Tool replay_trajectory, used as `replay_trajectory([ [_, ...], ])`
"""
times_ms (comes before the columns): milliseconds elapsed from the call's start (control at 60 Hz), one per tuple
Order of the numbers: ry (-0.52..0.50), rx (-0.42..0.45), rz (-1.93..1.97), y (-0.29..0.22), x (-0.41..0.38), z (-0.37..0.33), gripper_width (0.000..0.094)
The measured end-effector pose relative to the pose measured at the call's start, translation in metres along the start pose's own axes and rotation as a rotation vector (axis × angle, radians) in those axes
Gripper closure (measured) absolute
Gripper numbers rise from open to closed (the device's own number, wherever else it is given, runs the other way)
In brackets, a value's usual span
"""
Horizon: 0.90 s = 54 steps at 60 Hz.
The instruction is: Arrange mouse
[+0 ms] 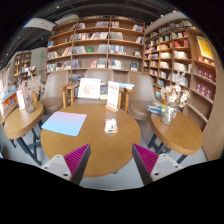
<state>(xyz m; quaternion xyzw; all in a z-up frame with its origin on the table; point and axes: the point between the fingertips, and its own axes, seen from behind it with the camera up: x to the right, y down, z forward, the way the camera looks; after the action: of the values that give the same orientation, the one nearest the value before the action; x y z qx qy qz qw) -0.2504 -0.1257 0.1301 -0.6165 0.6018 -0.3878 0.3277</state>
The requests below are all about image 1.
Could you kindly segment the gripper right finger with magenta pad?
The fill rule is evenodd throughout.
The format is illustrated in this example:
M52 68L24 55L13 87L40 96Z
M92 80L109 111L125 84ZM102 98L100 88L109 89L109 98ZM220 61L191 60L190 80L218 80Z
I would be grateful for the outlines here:
M156 154L138 144L132 144L132 155L143 185L168 176L182 167L167 154Z

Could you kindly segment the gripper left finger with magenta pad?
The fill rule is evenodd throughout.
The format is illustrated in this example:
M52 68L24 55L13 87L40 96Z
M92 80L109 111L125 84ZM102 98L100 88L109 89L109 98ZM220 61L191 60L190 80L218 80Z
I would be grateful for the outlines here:
M79 185L90 155L90 144L86 144L65 156L55 155L42 169Z

